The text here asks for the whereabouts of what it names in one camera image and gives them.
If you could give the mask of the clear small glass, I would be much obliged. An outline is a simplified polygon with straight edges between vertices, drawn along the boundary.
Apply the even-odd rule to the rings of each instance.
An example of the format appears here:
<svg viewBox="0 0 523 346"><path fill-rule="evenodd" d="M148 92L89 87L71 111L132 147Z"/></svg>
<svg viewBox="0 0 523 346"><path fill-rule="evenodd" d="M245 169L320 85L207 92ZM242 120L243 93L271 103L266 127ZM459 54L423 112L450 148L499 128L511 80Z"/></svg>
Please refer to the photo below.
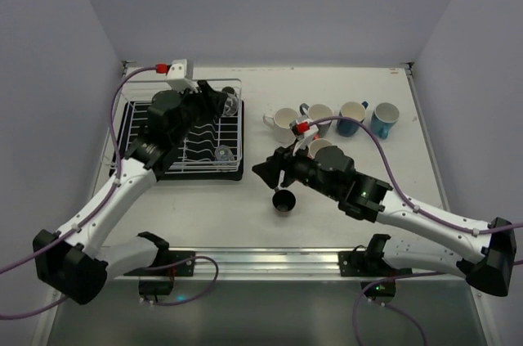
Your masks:
<svg viewBox="0 0 523 346"><path fill-rule="evenodd" d="M235 155L231 148L226 145L219 145L214 151L215 165L219 167L228 167L235 162Z"/></svg>
<svg viewBox="0 0 523 346"><path fill-rule="evenodd" d="M239 99L236 95L227 94L226 101L223 106L222 116L232 117L238 113Z"/></svg>

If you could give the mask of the dark blue mug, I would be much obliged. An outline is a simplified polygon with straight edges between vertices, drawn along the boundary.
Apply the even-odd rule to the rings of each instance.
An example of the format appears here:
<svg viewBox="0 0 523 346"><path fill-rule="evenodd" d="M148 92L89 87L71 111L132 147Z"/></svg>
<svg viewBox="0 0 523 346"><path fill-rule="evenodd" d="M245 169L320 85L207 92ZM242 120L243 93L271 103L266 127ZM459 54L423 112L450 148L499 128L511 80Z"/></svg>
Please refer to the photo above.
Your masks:
<svg viewBox="0 0 523 346"><path fill-rule="evenodd" d="M363 123L366 117L366 110L369 106L367 101L358 103L356 101L348 101L343 104L339 110L338 115L345 117L337 121L337 133L342 137L352 137L357 133L360 126L356 123Z"/></svg>

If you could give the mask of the black cup beige rim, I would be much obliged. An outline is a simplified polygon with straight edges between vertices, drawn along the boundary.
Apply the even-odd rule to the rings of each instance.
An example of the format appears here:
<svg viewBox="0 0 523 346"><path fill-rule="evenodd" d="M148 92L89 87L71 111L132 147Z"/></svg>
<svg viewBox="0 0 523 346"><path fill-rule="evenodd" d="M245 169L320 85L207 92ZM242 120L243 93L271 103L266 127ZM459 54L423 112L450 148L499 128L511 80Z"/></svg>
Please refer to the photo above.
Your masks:
<svg viewBox="0 0 523 346"><path fill-rule="evenodd" d="M235 94L235 89L230 86L226 86L222 89L223 92L226 92L228 94Z"/></svg>

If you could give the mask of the orange cup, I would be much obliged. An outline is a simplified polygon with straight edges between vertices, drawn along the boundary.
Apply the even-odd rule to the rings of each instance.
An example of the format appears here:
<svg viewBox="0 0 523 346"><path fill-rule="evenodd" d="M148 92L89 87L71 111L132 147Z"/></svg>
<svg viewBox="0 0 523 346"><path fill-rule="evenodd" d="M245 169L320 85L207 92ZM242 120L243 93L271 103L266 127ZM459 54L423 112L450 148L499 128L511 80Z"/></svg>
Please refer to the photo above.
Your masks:
<svg viewBox="0 0 523 346"><path fill-rule="evenodd" d="M314 159L319 150L321 150L325 147L332 146L332 145L333 145L333 143L327 139L324 139L324 138L315 139L308 146L308 156L310 158Z"/></svg>

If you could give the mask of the light blue mug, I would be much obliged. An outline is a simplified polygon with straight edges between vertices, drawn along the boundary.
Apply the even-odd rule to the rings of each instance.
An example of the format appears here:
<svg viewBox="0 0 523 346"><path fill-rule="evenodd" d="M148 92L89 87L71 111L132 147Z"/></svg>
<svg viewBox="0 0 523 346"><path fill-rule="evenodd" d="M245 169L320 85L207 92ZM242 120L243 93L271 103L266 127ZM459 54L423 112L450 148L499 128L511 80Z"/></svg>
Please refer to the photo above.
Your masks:
<svg viewBox="0 0 523 346"><path fill-rule="evenodd" d="M385 140L399 117L400 111L395 105L389 102L380 103L373 110L370 129L375 136Z"/></svg>

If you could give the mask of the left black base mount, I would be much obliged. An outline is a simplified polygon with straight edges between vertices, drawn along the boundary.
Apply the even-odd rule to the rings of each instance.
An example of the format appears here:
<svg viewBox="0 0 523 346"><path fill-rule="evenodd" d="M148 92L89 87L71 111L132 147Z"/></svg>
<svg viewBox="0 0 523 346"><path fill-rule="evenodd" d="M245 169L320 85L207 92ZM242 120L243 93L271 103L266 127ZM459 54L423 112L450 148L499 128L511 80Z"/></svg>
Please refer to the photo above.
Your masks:
<svg viewBox="0 0 523 346"><path fill-rule="evenodd" d="M143 299L158 302L173 292L178 278L194 275L194 256L195 252L191 250L166 250L160 253L151 267L138 268L124 276L137 277L138 294Z"/></svg>

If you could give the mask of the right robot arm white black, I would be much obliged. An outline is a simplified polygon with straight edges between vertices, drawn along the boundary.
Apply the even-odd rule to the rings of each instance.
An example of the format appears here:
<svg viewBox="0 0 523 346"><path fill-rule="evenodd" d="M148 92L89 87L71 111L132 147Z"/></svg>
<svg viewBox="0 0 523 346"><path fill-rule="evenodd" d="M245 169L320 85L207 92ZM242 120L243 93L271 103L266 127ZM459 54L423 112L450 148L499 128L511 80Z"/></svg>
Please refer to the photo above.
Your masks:
<svg viewBox="0 0 523 346"><path fill-rule="evenodd" d="M389 183L358 172L354 160L336 146L306 151L280 147L253 172L271 189L295 182L337 202L359 221L409 231L421 240L401 242L374 236L367 257L373 268L427 269L463 278L470 286L498 297L508 294L516 257L513 223L465 218L409 198Z"/></svg>

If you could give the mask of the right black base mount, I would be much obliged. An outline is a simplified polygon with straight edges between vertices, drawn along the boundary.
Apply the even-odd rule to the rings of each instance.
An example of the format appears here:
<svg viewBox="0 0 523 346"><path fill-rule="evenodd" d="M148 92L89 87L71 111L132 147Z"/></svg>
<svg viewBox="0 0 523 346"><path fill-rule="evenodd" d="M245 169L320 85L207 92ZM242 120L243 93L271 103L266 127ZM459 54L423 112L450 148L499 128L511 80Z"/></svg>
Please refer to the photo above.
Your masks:
<svg viewBox="0 0 523 346"><path fill-rule="evenodd" d="M411 275L411 268L394 269L384 262L383 250L390 239L387 234L375 234L366 247L357 245L351 250L339 251L337 257L340 275L381 278ZM380 303L389 303L396 295L396 283L391 281L373 286L364 295Z"/></svg>

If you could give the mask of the aluminium mounting rail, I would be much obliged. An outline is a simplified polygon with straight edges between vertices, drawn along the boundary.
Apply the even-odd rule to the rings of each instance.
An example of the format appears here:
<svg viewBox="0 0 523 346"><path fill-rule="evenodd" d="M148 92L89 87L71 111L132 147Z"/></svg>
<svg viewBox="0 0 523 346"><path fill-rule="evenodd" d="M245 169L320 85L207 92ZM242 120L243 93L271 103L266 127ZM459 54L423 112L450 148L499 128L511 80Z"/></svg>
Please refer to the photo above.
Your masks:
<svg viewBox="0 0 523 346"><path fill-rule="evenodd" d="M129 244L104 247L94 258L101 263L112 280L138 268L151 267L160 253L171 248L159 248L147 240ZM295 270L311 268L313 273L338 266L337 253L331 249L207 249L195 251L194 262L206 257L227 268L243 270ZM435 244L411 245L402 240L389 240L382 256L384 262L394 269L411 268L440 272L460 278L466 274L460 268L464 264L454 252Z"/></svg>

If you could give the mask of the grey mug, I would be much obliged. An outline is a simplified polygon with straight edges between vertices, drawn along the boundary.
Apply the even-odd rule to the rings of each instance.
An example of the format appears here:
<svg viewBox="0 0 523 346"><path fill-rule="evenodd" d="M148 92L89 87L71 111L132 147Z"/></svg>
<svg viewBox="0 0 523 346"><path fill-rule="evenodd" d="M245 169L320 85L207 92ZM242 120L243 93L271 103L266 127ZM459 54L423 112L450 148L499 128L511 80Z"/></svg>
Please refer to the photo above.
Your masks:
<svg viewBox="0 0 523 346"><path fill-rule="evenodd" d="M312 120L325 119L327 117L333 116L333 111L324 104L314 104L309 106L306 103L302 103L299 106L299 111L302 115L305 115ZM326 120L316 126L319 130L318 138L324 138L327 135L331 123L331 120Z"/></svg>

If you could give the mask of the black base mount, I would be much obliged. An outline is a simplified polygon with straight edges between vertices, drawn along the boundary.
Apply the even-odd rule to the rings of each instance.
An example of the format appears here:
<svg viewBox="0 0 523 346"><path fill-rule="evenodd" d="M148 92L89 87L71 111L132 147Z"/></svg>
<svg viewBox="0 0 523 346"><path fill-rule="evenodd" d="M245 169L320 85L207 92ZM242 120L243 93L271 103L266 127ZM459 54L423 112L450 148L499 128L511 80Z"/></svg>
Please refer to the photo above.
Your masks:
<svg viewBox="0 0 523 346"><path fill-rule="evenodd" d="M191 250L166 250L160 253L151 267L138 268L124 276L137 277L138 294L143 299L158 302L173 292L178 278L194 275L194 256L195 252Z"/></svg>
<svg viewBox="0 0 523 346"><path fill-rule="evenodd" d="M357 245L351 250L339 251L337 257L340 275L381 278L411 275L411 268L394 269L384 262L383 250L390 239L387 234L375 234L366 247ZM364 295L380 303L389 303L396 295L396 283L391 281L373 286Z"/></svg>

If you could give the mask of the white mug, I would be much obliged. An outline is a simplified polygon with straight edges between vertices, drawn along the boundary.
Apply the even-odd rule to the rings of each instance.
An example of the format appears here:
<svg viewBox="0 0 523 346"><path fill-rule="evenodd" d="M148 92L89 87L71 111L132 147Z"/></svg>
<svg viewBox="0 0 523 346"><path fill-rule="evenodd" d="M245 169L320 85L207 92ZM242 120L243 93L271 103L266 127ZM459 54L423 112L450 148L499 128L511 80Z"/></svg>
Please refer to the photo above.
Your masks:
<svg viewBox="0 0 523 346"><path fill-rule="evenodd" d="M290 128L290 124L298 117L299 114L295 109L282 108L277 110L273 115L264 114L262 121L272 130L277 142L290 144L294 141L294 134Z"/></svg>

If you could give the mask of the brown cup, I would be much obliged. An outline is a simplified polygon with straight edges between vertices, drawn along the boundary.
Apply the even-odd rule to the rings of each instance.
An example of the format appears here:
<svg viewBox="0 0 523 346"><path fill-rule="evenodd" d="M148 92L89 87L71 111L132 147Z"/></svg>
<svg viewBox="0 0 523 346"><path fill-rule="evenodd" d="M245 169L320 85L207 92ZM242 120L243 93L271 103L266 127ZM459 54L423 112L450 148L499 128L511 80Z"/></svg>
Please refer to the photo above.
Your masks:
<svg viewBox="0 0 523 346"><path fill-rule="evenodd" d="M287 189L276 188L271 197L271 204L274 212L278 216L288 216L291 214L297 203L296 196Z"/></svg>

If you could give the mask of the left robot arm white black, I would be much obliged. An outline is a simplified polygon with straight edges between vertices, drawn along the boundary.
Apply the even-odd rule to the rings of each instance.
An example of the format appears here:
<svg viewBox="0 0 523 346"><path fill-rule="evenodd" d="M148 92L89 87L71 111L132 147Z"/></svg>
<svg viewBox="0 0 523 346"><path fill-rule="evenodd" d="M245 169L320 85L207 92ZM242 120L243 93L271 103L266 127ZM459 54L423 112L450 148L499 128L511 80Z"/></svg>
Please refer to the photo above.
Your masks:
<svg viewBox="0 0 523 346"><path fill-rule="evenodd" d="M160 271L167 265L169 244L150 232L106 251L101 246L123 215L172 166L190 130L236 110L237 102L228 92L216 91L204 80L197 86L156 93L145 123L110 180L58 230L42 230L34 237L41 281L84 305L115 277L139 268Z"/></svg>

